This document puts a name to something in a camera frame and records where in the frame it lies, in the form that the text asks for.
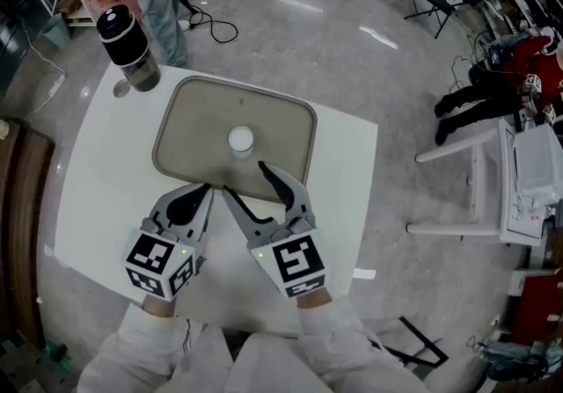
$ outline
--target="person in red shirt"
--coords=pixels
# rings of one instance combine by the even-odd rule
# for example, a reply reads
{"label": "person in red shirt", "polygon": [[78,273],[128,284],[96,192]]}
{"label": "person in red shirt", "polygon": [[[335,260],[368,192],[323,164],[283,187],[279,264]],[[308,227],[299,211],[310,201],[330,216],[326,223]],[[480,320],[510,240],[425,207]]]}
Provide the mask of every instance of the person in red shirt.
{"label": "person in red shirt", "polygon": [[471,109],[440,121],[435,142],[445,143],[449,134],[473,122],[498,118],[523,107],[523,98],[518,94],[528,74],[537,75],[541,82],[541,94],[537,109],[541,112],[563,92],[563,47],[552,55],[541,51],[552,44],[551,37],[535,37],[519,43],[512,59],[505,62],[502,71],[481,70],[474,85],[448,94],[435,107],[435,114],[441,118],[454,108],[475,101],[481,101]]}

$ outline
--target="white shelf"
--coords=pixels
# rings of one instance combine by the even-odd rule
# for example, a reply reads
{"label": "white shelf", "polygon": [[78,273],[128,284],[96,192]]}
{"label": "white shelf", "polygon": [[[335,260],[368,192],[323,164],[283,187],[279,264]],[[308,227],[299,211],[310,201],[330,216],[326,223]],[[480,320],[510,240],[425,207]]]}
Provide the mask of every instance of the white shelf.
{"label": "white shelf", "polygon": [[489,11],[491,12],[492,15],[494,15],[495,17],[497,17],[498,19],[502,20],[502,12],[497,10],[494,7],[494,4],[491,4],[491,2],[489,0],[483,0],[486,4],[486,6],[488,7]]}
{"label": "white shelf", "polygon": [[510,32],[516,33],[516,28],[514,26],[514,23],[512,22],[512,19],[510,19],[505,13],[502,13],[502,16],[505,18],[506,23],[508,24],[508,27],[510,28]]}
{"label": "white shelf", "polygon": [[86,8],[82,5],[77,11],[73,11],[72,13],[69,13],[68,15],[64,15],[64,17],[67,20],[72,20],[72,19],[81,19],[82,21],[75,21],[75,22],[67,22],[67,25],[69,27],[94,27],[96,25],[96,23],[94,23],[91,18],[90,15],[88,14],[88,11],[86,10]]}
{"label": "white shelf", "polygon": [[522,12],[523,16],[526,18],[526,21],[528,22],[530,27],[534,27],[536,24],[534,23],[534,20],[530,16],[529,13],[530,7],[528,3],[526,3],[526,1],[524,0],[514,0],[514,2],[518,6],[518,9],[520,9],[520,11]]}
{"label": "white shelf", "polygon": [[88,18],[91,21],[90,15],[88,14],[88,11],[84,8],[83,5],[77,11],[73,11],[72,13],[69,13],[68,15],[64,15],[64,17],[66,19],[86,19],[86,18]]}
{"label": "white shelf", "polygon": [[486,7],[481,7],[481,11],[483,12],[483,16],[485,17],[486,22],[489,24],[489,27],[491,27],[491,32],[493,33],[494,38],[497,39],[501,37],[502,35],[496,29],[497,25],[494,22],[494,17],[491,12]]}

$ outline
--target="gray floor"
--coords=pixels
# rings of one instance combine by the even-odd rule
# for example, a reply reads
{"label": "gray floor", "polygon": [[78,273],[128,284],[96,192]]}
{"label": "gray floor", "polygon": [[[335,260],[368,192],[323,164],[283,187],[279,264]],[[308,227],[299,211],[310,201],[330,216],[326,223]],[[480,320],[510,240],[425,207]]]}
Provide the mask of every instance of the gray floor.
{"label": "gray floor", "polygon": [[[453,83],[454,57],[471,53],[465,27],[453,19],[435,40],[434,17],[402,19],[413,9],[408,0],[192,1],[215,18],[236,23],[240,35],[219,45],[208,27],[187,33],[190,68],[283,91],[379,125],[357,264],[377,270],[377,276],[354,280],[350,296],[362,318],[374,323],[405,315],[431,339],[441,338],[450,361],[429,376],[427,385],[436,392],[467,391],[479,363],[464,343],[473,334],[479,338],[490,332],[522,249],[405,232],[411,220],[454,220],[466,213],[467,160],[454,156],[425,165],[413,160],[434,145],[433,107]],[[218,34],[228,32],[217,27]],[[52,250],[66,165],[109,60],[93,30],[76,32],[63,54],[43,41],[38,45],[70,73],[53,100],[29,119],[57,144],[40,224],[41,315],[48,337],[69,347],[79,369],[117,329],[127,306],[61,266]],[[457,67],[461,78],[466,68]],[[44,100],[57,77],[28,54],[2,103],[3,113],[24,117]]]}
{"label": "gray floor", "polygon": [[0,101],[8,91],[11,80],[18,70],[22,57],[29,48],[23,26],[15,17],[25,20],[26,30],[35,39],[49,19],[49,14],[40,0],[23,0],[15,10],[14,17],[0,18]]}

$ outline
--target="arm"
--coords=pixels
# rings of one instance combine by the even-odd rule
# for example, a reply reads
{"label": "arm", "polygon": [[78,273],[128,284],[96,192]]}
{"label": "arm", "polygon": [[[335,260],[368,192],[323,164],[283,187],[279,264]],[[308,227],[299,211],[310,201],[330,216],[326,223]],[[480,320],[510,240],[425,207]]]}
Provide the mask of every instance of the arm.
{"label": "arm", "polygon": [[172,374],[185,320],[172,317],[174,302],[147,296],[143,309],[131,304],[120,329],[99,349],[80,376],[80,393],[149,393]]}
{"label": "arm", "polygon": [[332,301],[325,289],[297,298],[299,342],[312,369],[335,392],[428,393],[424,384],[374,348],[346,297]]}
{"label": "arm", "polygon": [[528,74],[528,61],[530,58],[551,44],[551,42],[551,37],[536,37],[518,44],[514,50],[513,57],[515,72]]}

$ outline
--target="black bottle cap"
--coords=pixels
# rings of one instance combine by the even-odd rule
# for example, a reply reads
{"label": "black bottle cap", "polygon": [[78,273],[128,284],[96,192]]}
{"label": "black bottle cap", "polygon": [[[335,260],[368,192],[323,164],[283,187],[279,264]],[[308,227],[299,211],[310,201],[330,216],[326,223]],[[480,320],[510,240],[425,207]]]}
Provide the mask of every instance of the black bottle cap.
{"label": "black bottle cap", "polygon": [[126,32],[135,19],[126,5],[115,5],[98,18],[96,28],[102,40],[112,40]]}

